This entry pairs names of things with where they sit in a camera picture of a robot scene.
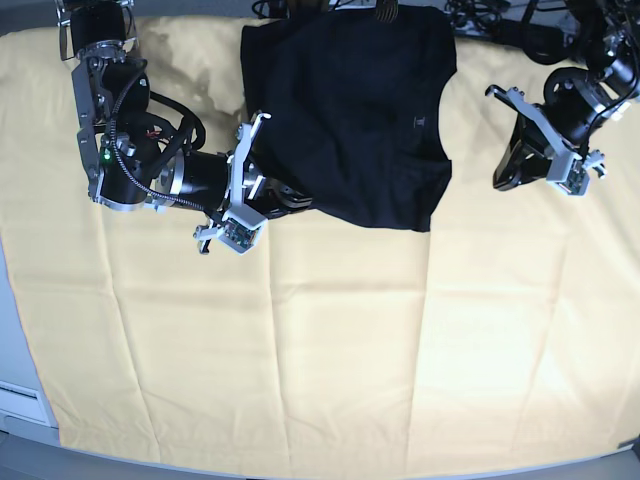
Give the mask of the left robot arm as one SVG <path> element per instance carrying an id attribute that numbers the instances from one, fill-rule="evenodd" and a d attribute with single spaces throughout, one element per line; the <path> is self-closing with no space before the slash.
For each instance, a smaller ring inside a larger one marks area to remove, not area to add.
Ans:
<path id="1" fill-rule="evenodd" d="M 543 101 L 528 102 L 516 87 L 486 90 L 517 114 L 493 173 L 498 191 L 543 180 L 568 196 L 584 195 L 592 173 L 607 173 L 605 156 L 591 148 L 591 136 L 639 98 L 638 2 L 569 1 L 566 7 L 579 24 L 570 45 L 552 54 L 522 40 L 528 58 L 554 68 Z"/>

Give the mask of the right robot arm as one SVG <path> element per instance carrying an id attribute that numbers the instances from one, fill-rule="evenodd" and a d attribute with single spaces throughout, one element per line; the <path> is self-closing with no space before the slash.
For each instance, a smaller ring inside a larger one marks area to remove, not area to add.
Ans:
<path id="1" fill-rule="evenodd" d="M 206 129 L 185 105 L 152 90 L 130 1 L 59 1 L 60 57 L 72 71 L 77 143 L 89 198 L 119 212 L 179 208 L 206 217 L 201 254 L 218 240 L 243 255 L 268 221 L 301 213 L 311 198 L 268 175 L 254 150 L 271 114 L 239 124 L 235 148 L 203 152 Z"/>

